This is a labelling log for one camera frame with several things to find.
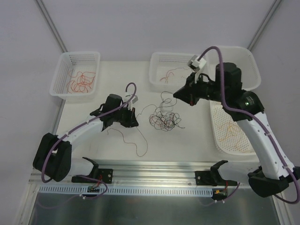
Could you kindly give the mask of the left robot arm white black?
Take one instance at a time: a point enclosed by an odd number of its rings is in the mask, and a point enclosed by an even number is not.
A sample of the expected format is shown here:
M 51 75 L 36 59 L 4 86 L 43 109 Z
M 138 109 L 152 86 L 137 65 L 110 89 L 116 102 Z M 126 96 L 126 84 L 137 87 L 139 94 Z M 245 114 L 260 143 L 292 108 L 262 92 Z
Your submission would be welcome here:
M 136 95 L 122 98 L 110 94 L 106 102 L 92 111 L 86 121 L 72 130 L 61 135 L 45 134 L 33 161 L 33 167 L 42 173 L 42 181 L 59 182 L 72 176 L 73 182 L 96 182 L 101 176 L 98 163 L 87 157 L 73 158 L 72 152 L 115 122 L 125 128 L 137 127 L 139 123 L 132 106 L 137 100 Z

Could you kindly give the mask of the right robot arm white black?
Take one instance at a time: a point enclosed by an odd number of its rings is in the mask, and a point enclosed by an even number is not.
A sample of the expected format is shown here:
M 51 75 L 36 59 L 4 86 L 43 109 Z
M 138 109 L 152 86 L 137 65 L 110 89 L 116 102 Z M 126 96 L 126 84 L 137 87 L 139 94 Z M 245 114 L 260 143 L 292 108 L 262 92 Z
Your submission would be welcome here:
M 229 162 L 221 160 L 210 168 L 208 183 L 216 186 L 226 180 L 248 184 L 260 197 L 277 196 L 298 180 L 300 168 L 284 155 L 267 121 L 264 107 L 258 96 L 242 88 L 242 71 L 234 63 L 216 66 L 215 80 L 204 81 L 201 73 L 187 77 L 185 85 L 173 94 L 174 98 L 194 106 L 199 99 L 221 102 L 250 141 L 259 163 Z

